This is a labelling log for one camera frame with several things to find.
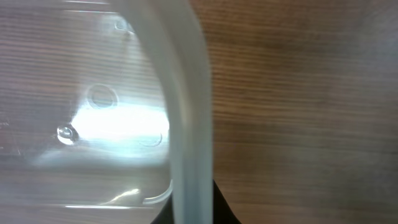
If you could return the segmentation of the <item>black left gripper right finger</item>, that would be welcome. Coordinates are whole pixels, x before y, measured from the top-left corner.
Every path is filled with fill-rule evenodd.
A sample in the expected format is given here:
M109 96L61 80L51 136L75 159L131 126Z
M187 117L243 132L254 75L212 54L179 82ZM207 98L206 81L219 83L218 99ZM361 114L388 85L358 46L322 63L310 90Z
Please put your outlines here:
M213 181L213 223L241 224L229 207L215 181Z

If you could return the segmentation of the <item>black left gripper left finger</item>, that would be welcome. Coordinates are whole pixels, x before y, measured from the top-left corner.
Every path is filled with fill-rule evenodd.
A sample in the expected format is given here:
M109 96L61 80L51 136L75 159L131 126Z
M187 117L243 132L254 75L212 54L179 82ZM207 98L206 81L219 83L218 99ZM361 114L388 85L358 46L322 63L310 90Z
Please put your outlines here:
M150 224L174 224L172 197L169 197L155 219Z

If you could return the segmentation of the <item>clear plastic container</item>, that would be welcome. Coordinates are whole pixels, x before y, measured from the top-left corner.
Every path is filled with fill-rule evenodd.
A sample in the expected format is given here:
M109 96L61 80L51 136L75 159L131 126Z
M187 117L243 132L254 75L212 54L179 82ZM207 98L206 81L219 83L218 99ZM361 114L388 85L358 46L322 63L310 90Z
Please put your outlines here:
M1 222L213 223L188 1L1 2Z

